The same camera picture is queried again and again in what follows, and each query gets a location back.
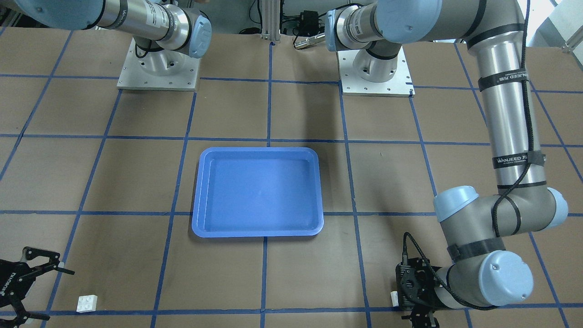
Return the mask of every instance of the metal mounting plate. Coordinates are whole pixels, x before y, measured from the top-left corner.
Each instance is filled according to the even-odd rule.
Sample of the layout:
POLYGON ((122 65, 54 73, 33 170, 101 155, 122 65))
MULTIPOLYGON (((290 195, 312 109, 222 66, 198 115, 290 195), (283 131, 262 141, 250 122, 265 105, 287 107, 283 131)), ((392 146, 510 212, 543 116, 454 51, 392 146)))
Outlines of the metal mounting plate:
POLYGON ((392 79, 375 83, 361 78, 352 62, 360 50, 338 51, 338 67, 342 81, 342 93, 353 96, 409 97, 415 95, 409 66, 403 48, 399 51, 399 65, 392 79))
POLYGON ((146 72, 134 54, 135 42, 132 40, 124 67, 117 81, 118 89, 125 90, 173 90, 196 91, 200 59, 182 55, 184 66, 173 75, 152 75, 146 72))

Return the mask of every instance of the light blue joint cap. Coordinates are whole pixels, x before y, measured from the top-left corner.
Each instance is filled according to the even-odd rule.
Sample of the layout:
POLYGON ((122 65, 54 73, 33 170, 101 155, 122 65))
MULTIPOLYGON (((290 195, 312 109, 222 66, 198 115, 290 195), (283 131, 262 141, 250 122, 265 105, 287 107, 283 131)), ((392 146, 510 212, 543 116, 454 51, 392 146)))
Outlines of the light blue joint cap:
POLYGON ((104 1, 16 0, 18 6, 39 22, 64 30, 82 30, 96 22, 104 1))
POLYGON ((495 306, 522 302, 534 287, 528 264, 507 250, 495 250, 482 261, 478 283, 484 298, 495 306))
POLYGON ((433 199, 438 221, 445 221, 478 197, 480 195, 471 186, 456 187, 442 192, 433 199))
POLYGON ((549 225, 546 226, 543 230, 554 228, 557 225, 563 224, 563 222, 565 222, 565 220, 567 219, 567 215, 569 214, 569 205, 567 204, 565 198, 563 198, 563 195, 561 195, 561 193, 559 193, 557 190, 553 188, 547 189, 549 189, 550 193, 553 194, 556 209, 554 211, 553 219, 550 221, 549 225))
POLYGON ((394 43, 419 41, 435 26, 442 0, 378 0, 377 22, 382 36, 394 43))
POLYGON ((324 33, 326 34, 326 48, 328 51, 336 51, 336 29, 334 28, 336 18, 336 10, 329 11, 326 14, 326 25, 324 26, 324 33))
POLYGON ((213 29, 210 25, 210 20, 200 15, 194 23, 192 28, 192 35, 190 39, 190 49, 188 54, 192 58, 202 58, 209 49, 210 40, 213 29))

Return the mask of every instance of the metal cylinder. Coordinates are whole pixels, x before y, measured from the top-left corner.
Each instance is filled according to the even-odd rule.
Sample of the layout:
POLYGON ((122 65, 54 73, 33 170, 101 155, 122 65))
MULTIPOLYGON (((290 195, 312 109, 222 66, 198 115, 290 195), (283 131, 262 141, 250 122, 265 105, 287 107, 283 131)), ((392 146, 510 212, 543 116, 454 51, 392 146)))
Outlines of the metal cylinder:
POLYGON ((365 49, 361 49, 354 58, 352 65, 358 75, 370 82, 381 83, 395 76, 398 60, 381 60, 373 57, 365 49))
POLYGON ((350 14, 348 18, 348 31, 350 36, 358 42, 370 42, 382 39, 376 24, 377 4, 360 7, 350 14))
POLYGON ((107 0, 102 19, 97 25, 150 40, 161 40, 168 33, 170 19, 163 6, 148 0, 107 0))
MULTIPOLYGON (((522 32, 508 32, 485 39, 469 49, 477 58, 480 77, 520 68, 522 32)), ((490 143, 494 157, 523 153, 528 150, 528 134, 522 85, 505 83, 482 91, 490 143)), ((530 89, 528 102, 531 113, 534 150, 540 150, 538 131, 530 89)), ((512 185, 521 175, 524 165, 496 169, 499 186, 512 185)), ((531 165, 521 184, 545 181, 543 166, 531 165)))

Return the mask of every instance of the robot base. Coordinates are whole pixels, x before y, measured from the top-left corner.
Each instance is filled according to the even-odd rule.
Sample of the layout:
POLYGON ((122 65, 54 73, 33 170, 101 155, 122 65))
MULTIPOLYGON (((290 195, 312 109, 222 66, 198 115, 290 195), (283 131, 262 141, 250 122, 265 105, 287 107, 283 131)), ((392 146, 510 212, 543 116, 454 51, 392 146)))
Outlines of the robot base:
POLYGON ((409 66, 403 49, 399 51, 398 67, 392 79, 375 83, 361 78, 352 62, 360 50, 338 51, 338 66, 342 93, 352 96, 409 97, 415 95, 409 66))
POLYGON ((134 52, 135 41, 132 40, 117 82, 118 89, 196 91, 200 59, 169 50, 139 59, 134 52), (169 66, 166 65, 168 58, 172 58, 169 66))

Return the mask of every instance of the black strap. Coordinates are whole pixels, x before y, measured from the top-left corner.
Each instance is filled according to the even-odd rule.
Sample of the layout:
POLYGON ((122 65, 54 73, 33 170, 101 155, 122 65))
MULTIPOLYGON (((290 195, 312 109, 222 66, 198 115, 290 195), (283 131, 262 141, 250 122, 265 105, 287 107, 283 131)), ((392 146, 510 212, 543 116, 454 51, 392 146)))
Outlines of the black strap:
POLYGON ((508 32, 514 32, 514 31, 524 31, 524 24, 523 23, 507 24, 507 25, 502 25, 499 27, 495 27, 491 30, 482 32, 482 33, 478 34, 477 36, 471 38, 470 40, 466 41, 468 44, 468 49, 475 46, 476 43, 484 41, 485 39, 488 39, 489 37, 493 37, 493 36, 508 33, 508 32))
POLYGON ((511 82, 520 82, 528 80, 528 72, 526 69, 514 69, 512 71, 505 71, 496 74, 492 74, 485 78, 480 78, 477 81, 478 86, 480 87, 480 92, 491 88, 493 86, 511 83, 511 82))
POLYGON ((516 165, 534 164, 544 166, 546 155, 541 151, 528 151, 523 153, 514 153, 512 155, 498 156, 492 158, 494 169, 508 168, 516 165))
POLYGON ((462 246, 453 244, 447 248, 447 252, 454 263, 464 259, 469 259, 470 257, 488 254, 495 250, 506 250, 502 238, 478 240, 477 242, 462 246))
MULTIPOLYGON (((516 186, 516 189, 544 186, 545 184, 546 184, 546 181, 533 182, 533 183, 521 183, 518 186, 516 186)), ((500 189, 510 189, 510 187, 512 187, 512 184, 499 184, 497 187, 499 190, 500 189)))
POLYGON ((477 6, 477 13, 476 17, 472 25, 470 26, 469 30, 462 36, 462 39, 467 38, 470 34, 472 34, 482 22, 484 18, 484 13, 486 12, 486 0, 480 0, 480 3, 477 6))
POLYGON ((516 206, 516 203, 508 196, 505 196, 504 199, 507 200, 510 203, 510 205, 512 205, 512 207, 514 208, 514 214, 516 214, 516 228, 511 234, 511 236, 514 236, 520 230, 520 226, 522 225, 522 217, 520 215, 520 210, 518 209, 518 206, 516 206))

